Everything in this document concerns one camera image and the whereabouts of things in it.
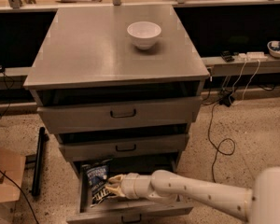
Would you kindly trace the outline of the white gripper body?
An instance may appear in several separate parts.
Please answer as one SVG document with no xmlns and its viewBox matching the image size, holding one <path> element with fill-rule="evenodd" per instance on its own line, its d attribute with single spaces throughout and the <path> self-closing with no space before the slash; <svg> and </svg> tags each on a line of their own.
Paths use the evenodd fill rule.
<svg viewBox="0 0 280 224">
<path fill-rule="evenodd" d="M 128 199 L 147 199 L 153 190 L 151 187 L 151 176 L 129 173 L 123 177 L 120 188 Z"/>
</svg>

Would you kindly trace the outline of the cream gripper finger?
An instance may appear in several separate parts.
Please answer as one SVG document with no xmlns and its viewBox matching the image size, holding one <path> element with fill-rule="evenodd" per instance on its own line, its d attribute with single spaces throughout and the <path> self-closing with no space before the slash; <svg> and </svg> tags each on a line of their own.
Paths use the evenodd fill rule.
<svg viewBox="0 0 280 224">
<path fill-rule="evenodd" d="M 106 186 L 105 187 L 110 193 L 113 193 L 114 195 L 118 197 L 125 197 L 125 194 L 122 192 L 120 187 L 112 188 L 111 186 Z"/>
<path fill-rule="evenodd" d="M 124 178 L 125 178 L 125 175 L 115 175 L 115 176 L 110 177 L 108 179 L 108 182 L 110 184 L 117 184 L 117 183 L 121 183 Z"/>
</svg>

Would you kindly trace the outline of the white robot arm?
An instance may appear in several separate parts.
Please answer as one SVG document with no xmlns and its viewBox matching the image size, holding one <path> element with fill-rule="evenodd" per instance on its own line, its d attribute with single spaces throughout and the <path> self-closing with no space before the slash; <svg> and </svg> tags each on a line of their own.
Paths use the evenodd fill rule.
<svg viewBox="0 0 280 224">
<path fill-rule="evenodd" d="M 262 171 L 252 189 L 187 178 L 165 170 L 108 179 L 106 188 L 130 200 L 173 203 L 179 195 L 211 206 L 248 224 L 280 224 L 280 167 Z"/>
</svg>

